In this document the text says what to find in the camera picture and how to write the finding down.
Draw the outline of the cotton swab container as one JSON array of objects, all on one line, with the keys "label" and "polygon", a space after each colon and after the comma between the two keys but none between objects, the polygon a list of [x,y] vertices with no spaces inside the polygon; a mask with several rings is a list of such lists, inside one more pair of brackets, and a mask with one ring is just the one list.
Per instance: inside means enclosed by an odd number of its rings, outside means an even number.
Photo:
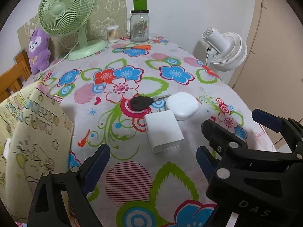
[{"label": "cotton swab container", "polygon": [[117,43],[120,40],[119,25],[111,25],[106,28],[109,43]]}]

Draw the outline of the beige door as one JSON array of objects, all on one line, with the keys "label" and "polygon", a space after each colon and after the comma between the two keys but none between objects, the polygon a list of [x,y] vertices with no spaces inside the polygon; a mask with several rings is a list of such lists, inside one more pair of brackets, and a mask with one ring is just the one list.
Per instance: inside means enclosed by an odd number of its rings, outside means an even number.
[{"label": "beige door", "polygon": [[247,46],[229,86],[251,110],[302,122],[302,24],[286,0],[255,0]]}]

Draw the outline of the green desk fan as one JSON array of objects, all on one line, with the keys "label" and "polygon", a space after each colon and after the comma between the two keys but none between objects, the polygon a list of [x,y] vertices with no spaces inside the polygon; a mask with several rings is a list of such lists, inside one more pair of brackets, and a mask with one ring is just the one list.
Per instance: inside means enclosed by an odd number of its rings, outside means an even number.
[{"label": "green desk fan", "polygon": [[70,61],[86,58],[102,51],[105,40],[87,40],[86,25],[96,0],[41,0],[38,19],[42,29],[50,36],[68,36],[76,33],[77,43],[67,54]]}]

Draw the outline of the glass jar mug green lid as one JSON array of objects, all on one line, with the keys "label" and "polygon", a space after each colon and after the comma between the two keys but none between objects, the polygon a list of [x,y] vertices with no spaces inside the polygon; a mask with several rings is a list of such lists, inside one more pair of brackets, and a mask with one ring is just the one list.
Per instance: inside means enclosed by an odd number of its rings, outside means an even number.
[{"label": "glass jar mug green lid", "polygon": [[147,0],[134,0],[131,16],[125,21],[125,30],[134,43],[143,43],[149,40],[149,10]]}]

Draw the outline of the white standing fan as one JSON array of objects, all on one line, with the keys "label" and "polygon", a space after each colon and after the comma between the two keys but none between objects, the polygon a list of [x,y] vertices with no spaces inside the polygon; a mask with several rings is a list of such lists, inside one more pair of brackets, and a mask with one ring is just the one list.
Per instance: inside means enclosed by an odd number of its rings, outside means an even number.
[{"label": "white standing fan", "polygon": [[235,70],[247,57],[247,45],[238,33],[221,34],[215,28],[208,27],[202,38],[208,44],[206,65],[213,65],[220,72]]}]

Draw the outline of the beige cartoon board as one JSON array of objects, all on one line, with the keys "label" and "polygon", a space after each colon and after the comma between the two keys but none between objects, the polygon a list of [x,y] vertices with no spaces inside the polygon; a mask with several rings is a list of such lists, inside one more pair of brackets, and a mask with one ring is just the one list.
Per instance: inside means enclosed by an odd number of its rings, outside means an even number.
[{"label": "beige cartoon board", "polygon": [[[119,35],[125,36],[125,21],[127,17],[126,4],[127,0],[96,0],[94,10],[86,25],[87,40],[105,40],[107,38],[106,28],[112,25],[119,25]],[[38,16],[36,15],[17,30],[22,50],[29,52],[30,37],[39,25]],[[78,36],[76,33],[68,36],[50,37],[50,58],[57,59],[68,53],[77,41]]]}]

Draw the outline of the floral tablecloth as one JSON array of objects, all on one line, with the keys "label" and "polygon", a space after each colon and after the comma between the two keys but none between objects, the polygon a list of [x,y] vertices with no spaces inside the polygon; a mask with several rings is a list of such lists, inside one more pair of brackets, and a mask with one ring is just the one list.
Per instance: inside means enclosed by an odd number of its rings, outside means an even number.
[{"label": "floral tablecloth", "polygon": [[110,160],[88,193],[105,226],[202,226],[215,208],[196,161],[210,119],[257,149],[270,138],[219,75],[163,37],[64,61],[8,109],[25,128],[13,145],[11,214],[27,222],[43,173],[81,166],[103,144]]}]

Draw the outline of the white square charger cube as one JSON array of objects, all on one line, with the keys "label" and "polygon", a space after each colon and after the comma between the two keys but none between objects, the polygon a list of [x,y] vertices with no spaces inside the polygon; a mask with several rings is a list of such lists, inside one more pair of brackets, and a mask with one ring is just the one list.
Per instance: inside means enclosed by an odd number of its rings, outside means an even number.
[{"label": "white square charger cube", "polygon": [[144,122],[153,153],[174,149],[182,144],[184,136],[171,110],[146,114]]}]

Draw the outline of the black car key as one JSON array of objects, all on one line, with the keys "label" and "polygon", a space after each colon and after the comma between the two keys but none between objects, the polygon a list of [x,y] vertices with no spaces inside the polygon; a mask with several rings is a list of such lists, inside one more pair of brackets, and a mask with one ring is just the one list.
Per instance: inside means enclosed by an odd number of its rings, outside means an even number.
[{"label": "black car key", "polygon": [[168,97],[170,97],[170,94],[155,97],[138,95],[130,100],[130,108],[133,111],[143,111],[147,109],[150,105],[152,105],[155,101],[159,101]]}]

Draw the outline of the orange handled scissors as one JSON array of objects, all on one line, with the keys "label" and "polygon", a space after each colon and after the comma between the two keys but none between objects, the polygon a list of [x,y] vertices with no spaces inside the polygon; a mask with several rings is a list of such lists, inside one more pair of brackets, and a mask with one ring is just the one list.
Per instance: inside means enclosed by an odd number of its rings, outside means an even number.
[{"label": "orange handled scissors", "polygon": [[137,45],[133,47],[123,47],[123,49],[141,49],[141,50],[151,50],[151,45]]}]

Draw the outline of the yellow cartoon fabric box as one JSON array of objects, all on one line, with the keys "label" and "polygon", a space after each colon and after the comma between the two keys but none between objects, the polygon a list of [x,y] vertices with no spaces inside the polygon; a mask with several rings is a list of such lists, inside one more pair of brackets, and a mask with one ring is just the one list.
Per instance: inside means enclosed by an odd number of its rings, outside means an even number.
[{"label": "yellow cartoon fabric box", "polygon": [[74,124],[42,82],[1,103],[1,200],[16,222],[27,223],[43,173],[68,169]]}]

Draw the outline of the purple plush toy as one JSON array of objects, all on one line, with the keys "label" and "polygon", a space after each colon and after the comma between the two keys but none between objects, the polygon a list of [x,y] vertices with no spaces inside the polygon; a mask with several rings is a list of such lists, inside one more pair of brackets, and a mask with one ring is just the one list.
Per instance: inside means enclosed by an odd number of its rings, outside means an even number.
[{"label": "purple plush toy", "polygon": [[41,28],[37,27],[29,41],[29,64],[33,75],[44,71],[49,67],[51,52],[49,50],[50,36]]}]

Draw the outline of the wooden bed headboard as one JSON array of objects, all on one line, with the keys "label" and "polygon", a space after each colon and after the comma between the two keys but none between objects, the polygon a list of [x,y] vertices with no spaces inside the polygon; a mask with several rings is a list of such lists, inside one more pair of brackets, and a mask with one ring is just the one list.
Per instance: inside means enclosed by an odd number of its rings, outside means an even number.
[{"label": "wooden bed headboard", "polygon": [[1,102],[11,96],[12,93],[19,91],[23,87],[22,80],[26,81],[31,75],[29,58],[25,50],[19,52],[14,59],[16,64],[1,75]]}]

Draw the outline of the white oval earbud case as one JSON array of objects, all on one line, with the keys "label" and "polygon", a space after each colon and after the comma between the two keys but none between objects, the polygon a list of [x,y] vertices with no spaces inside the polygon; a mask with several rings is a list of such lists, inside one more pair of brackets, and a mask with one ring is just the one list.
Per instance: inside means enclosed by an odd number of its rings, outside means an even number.
[{"label": "white oval earbud case", "polygon": [[197,99],[189,93],[178,92],[167,98],[165,109],[173,112],[177,121],[184,121],[193,116],[199,108]]}]

